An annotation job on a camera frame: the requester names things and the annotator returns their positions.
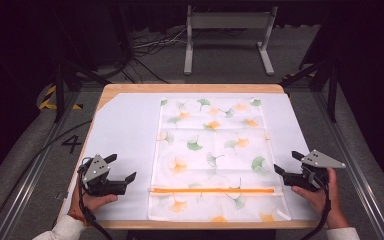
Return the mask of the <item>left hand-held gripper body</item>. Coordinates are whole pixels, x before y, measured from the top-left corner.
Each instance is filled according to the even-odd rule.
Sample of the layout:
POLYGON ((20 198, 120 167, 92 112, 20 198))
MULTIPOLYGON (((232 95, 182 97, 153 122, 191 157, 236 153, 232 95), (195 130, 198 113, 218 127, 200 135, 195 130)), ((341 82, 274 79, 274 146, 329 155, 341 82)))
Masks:
POLYGON ((107 179, 110 167, 104 158, 96 154, 79 168, 82 188, 90 195, 102 197, 110 194, 124 195, 127 183, 107 179))

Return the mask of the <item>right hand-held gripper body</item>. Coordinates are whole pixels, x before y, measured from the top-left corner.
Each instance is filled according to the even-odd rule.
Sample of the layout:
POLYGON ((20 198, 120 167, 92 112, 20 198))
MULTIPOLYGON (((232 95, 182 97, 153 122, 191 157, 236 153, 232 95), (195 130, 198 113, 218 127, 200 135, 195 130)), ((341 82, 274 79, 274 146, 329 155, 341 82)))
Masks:
POLYGON ((329 183, 328 168, 344 169, 346 164, 317 150, 313 150, 299 161, 301 173, 288 173, 283 175, 286 186, 299 186, 311 192, 323 189, 329 183))

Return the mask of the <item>leaf-print pillowcase with orange zipper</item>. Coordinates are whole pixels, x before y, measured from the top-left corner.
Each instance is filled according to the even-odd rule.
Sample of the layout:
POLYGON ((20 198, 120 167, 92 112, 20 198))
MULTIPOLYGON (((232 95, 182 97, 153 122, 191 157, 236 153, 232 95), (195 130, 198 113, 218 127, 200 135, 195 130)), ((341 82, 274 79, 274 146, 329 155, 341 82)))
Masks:
POLYGON ((289 221, 274 163, 260 99, 163 98, 148 218, 289 221))

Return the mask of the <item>person's left hand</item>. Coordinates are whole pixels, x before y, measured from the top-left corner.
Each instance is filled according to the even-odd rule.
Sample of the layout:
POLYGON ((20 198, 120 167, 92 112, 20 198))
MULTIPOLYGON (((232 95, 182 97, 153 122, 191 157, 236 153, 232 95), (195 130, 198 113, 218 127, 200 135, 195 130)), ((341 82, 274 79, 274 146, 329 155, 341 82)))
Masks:
POLYGON ((95 213, 102 206, 116 202, 117 200, 118 196, 113 194, 103 197, 89 196, 87 193, 80 194, 78 186, 75 186, 68 215, 73 216, 76 220, 85 220, 83 211, 80 207, 80 202, 83 202, 85 208, 88 208, 92 213, 95 213))

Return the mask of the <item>person's right hand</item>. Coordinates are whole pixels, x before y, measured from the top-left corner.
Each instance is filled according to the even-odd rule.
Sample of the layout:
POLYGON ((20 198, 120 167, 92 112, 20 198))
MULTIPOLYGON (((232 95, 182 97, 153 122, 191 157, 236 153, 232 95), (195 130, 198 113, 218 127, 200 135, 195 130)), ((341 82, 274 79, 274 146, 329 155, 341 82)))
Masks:
MULTIPOLYGON (((337 184, 337 175, 333 168, 327 169, 329 175, 329 200, 330 211, 327 215, 326 224, 329 229, 347 228, 349 226, 340 206, 339 187, 337 184)), ((298 186, 292 186, 291 190, 309 201, 310 205, 316 210, 317 213, 323 212, 326 196, 323 190, 318 192, 311 192, 298 186)))

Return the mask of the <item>white table mat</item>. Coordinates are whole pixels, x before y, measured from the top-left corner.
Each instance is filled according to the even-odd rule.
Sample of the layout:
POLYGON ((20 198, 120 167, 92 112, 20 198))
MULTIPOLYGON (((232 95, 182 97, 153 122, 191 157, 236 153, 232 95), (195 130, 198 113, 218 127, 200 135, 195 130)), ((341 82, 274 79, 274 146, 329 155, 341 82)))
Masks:
MULTIPOLYGON (((307 145, 286 94, 273 93, 126 93, 115 96, 95 114, 83 154, 107 157, 117 154, 110 164, 109 177, 120 180, 136 172, 135 180, 117 202, 101 208, 101 221, 142 221, 148 218, 149 191, 153 174, 160 103, 163 98, 255 97, 262 101, 275 163, 297 172, 292 151, 305 152, 307 145)), ((282 181, 282 190, 291 220, 313 220, 316 213, 308 202, 295 195, 282 181)))

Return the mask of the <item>black metal stand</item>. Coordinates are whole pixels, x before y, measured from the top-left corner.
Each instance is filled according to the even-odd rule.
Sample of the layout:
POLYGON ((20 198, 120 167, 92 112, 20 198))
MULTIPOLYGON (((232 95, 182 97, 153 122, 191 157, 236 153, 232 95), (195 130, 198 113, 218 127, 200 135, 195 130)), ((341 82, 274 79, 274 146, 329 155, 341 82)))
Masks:
POLYGON ((313 92, 320 92, 326 83, 329 83, 328 96, 327 96, 327 113, 330 120, 335 123, 335 108, 336 108, 336 96, 338 86, 338 69, 337 58, 332 54, 328 54, 326 57, 314 64, 300 70, 296 74, 288 77, 280 83, 283 88, 301 80, 310 73, 314 73, 315 76, 308 84, 308 87, 313 92))
POLYGON ((55 63, 55 85, 56 85, 56 106, 57 114, 55 122, 58 123, 64 116, 67 106, 64 96, 64 88, 68 87, 70 92, 78 92, 82 87, 82 80, 76 75, 77 72, 85 75, 92 82, 106 86, 109 81, 105 78, 93 73, 80 64, 77 60, 73 60, 69 55, 67 42, 71 41, 63 22, 60 19, 56 9, 50 8, 52 29, 49 31, 50 51, 54 54, 55 63))

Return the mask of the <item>yellow black hazard tape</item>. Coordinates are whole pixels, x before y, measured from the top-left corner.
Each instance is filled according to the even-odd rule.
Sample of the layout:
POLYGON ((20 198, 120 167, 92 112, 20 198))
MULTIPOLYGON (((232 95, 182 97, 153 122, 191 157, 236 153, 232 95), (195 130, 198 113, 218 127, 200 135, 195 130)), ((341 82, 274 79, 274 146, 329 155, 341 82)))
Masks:
MULTIPOLYGON (((42 102, 39 104, 39 109, 52 109, 52 110, 57 110, 57 105, 51 103, 51 98, 53 94, 56 93, 56 85, 51 84, 48 90, 45 93, 45 96, 42 100, 42 102)), ((82 110, 83 109, 83 104, 74 104, 72 106, 73 110, 82 110)))

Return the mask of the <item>aluminium floor rail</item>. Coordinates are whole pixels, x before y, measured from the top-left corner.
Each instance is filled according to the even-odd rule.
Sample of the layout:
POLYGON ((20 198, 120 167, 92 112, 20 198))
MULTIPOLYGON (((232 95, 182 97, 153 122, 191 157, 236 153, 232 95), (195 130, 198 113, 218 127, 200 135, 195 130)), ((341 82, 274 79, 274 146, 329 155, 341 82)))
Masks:
POLYGON ((29 161, 20 174, 10 193, 0 207, 0 240, 8 240, 14 231, 50 156, 52 145, 69 133, 62 131, 79 92, 69 93, 66 100, 66 112, 63 118, 54 123, 42 148, 29 161))
POLYGON ((333 121, 325 94, 313 93, 314 100, 332 132, 341 158, 347 164, 350 180, 377 240, 384 240, 384 173, 364 140, 347 101, 339 95, 333 121))

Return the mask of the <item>white metal stand frame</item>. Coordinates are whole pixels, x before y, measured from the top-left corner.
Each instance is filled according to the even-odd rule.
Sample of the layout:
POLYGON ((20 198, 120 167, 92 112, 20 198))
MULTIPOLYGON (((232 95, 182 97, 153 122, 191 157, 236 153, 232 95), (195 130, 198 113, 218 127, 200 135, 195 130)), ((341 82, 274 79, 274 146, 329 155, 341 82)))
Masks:
POLYGON ((184 60, 184 74, 191 75, 193 67, 193 30, 194 29, 262 29, 263 38, 256 44, 267 75, 274 74, 267 47, 274 27, 278 7, 264 12, 195 12, 192 6, 187 8, 187 43, 184 60))

